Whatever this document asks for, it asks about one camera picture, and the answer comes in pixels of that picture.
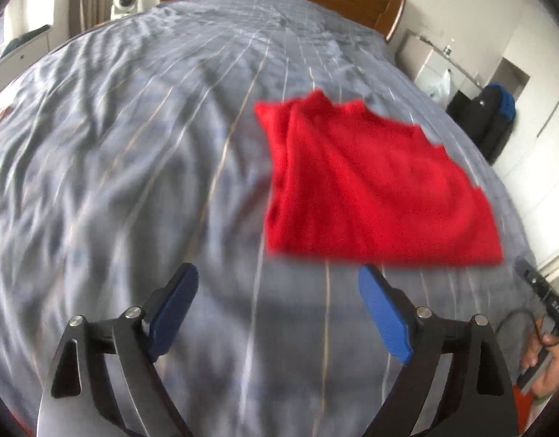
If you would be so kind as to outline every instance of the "security camera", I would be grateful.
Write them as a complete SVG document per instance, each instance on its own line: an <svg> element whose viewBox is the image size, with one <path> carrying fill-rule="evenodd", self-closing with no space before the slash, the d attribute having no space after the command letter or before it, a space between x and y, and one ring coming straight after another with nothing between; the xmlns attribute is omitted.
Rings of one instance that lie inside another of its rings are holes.
<svg viewBox="0 0 559 437"><path fill-rule="evenodd" d="M139 0L113 0L111 19L117 20L118 18L135 14L139 10Z"/></svg>

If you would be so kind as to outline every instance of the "black handle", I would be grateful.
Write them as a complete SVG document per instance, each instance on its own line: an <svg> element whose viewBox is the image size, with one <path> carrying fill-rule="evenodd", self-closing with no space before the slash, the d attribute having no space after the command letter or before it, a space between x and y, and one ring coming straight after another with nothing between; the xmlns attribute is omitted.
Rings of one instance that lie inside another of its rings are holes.
<svg viewBox="0 0 559 437"><path fill-rule="evenodd" d="M542 348L538 354L538 361L535 366L528 367L522 375L518 376L516 385L522 394L528 394L528 391L530 391L536 379L544 373L544 370L550 364L551 360L552 353L549 352L548 349Z"/></svg>

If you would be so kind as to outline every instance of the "striped bedding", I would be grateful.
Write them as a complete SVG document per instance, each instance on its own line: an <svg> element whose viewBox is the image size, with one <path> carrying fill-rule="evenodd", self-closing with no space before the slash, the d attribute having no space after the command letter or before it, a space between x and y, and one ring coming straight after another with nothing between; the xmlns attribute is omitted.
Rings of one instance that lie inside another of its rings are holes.
<svg viewBox="0 0 559 437"><path fill-rule="evenodd" d="M400 364L363 307L358 265L264 249L271 161L252 106L315 88L420 124L493 206L502 265L384 265L393 286L494 326L529 302L512 275L528 243L503 184L379 34L302 0L162 4L70 41L0 98L12 104L0 122L0 394L29 427L69 318L113 318L186 260L200 289L156 366L197 436L362 435ZM512 331L501 345L515 375L524 327Z"/></svg>

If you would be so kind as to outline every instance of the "bedside table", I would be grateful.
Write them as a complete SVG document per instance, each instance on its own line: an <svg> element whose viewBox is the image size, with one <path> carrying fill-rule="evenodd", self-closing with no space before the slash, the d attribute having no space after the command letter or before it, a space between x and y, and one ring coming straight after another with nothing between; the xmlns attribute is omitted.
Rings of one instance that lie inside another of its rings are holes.
<svg viewBox="0 0 559 437"><path fill-rule="evenodd" d="M482 89L471 75L449 59L428 40L411 35L401 51L397 53L397 65L421 90L436 83L449 70L451 74L451 100L462 92L470 100L477 97Z"/></svg>

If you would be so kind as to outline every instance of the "red cloth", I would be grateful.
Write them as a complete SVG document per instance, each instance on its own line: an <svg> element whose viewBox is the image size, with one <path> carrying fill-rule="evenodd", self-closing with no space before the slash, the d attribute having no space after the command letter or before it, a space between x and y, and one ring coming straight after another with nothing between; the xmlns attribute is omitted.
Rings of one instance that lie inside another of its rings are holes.
<svg viewBox="0 0 559 437"><path fill-rule="evenodd" d="M518 432L520 435L526 430L528 425L528 419L531 416L532 401L534 401L534 395L528 393L527 395L522 394L519 387L514 385L514 401L516 403L516 411L518 413Z"/></svg>
<svg viewBox="0 0 559 437"><path fill-rule="evenodd" d="M497 264L490 204L419 126L321 92L257 102L273 160L271 252L396 264Z"/></svg>

